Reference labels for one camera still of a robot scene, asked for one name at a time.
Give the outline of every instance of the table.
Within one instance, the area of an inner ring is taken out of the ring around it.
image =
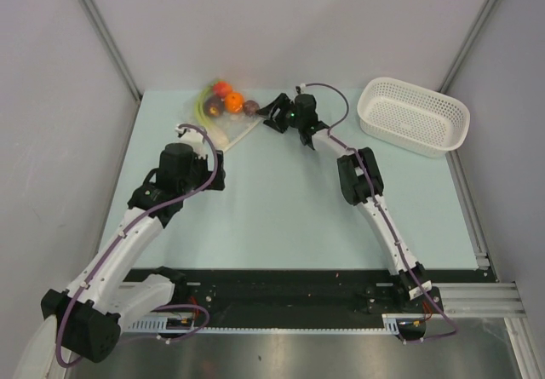
[[[266,105],[286,89],[243,90]],[[327,89],[316,96],[326,123],[342,114],[341,98]],[[445,158],[431,159],[366,135],[355,105],[361,89],[345,90],[353,106],[337,137],[373,149],[385,183],[384,196],[406,243],[428,269],[476,269],[473,246]],[[147,91],[135,122],[101,244],[115,232],[126,202],[174,127],[191,113],[197,90]],[[386,262],[361,214],[340,192],[336,162],[299,142],[258,125],[225,155],[223,192],[187,200],[164,232],[143,252],[136,268],[379,269]]]

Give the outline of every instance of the gray wall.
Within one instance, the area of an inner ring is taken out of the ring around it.
[[[194,89],[389,76],[436,89],[484,0],[95,0],[135,80]]]
[[[471,110],[460,150],[502,279],[545,353],[545,0],[502,0],[450,95]]]
[[[96,248],[135,103],[77,0],[0,0],[0,366]]]

